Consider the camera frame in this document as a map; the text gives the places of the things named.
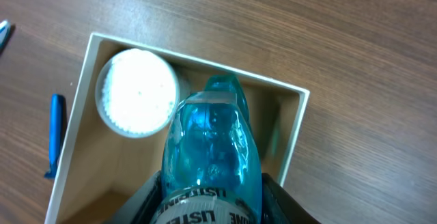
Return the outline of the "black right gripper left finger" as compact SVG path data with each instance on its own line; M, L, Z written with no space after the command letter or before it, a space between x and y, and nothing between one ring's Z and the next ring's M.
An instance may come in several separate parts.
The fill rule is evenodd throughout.
M163 200L161 172L157 171L104 224L149 223Z

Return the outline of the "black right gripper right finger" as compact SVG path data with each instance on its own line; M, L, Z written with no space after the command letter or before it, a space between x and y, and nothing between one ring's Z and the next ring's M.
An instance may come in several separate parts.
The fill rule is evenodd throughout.
M262 224L320 224L267 173L262 190Z

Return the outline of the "blue mouthwash bottle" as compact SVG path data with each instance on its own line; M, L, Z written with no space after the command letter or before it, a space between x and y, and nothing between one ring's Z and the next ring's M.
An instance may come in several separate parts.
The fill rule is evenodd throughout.
M249 109L234 75L208 79L177 107L152 223L259 223L262 173Z

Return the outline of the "white cotton swab jar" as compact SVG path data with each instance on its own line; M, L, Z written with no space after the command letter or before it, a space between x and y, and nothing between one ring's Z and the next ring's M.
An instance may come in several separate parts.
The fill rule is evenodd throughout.
M180 101L175 70L162 57L138 48L112 56L98 75L96 107L117 134L139 139L162 130Z

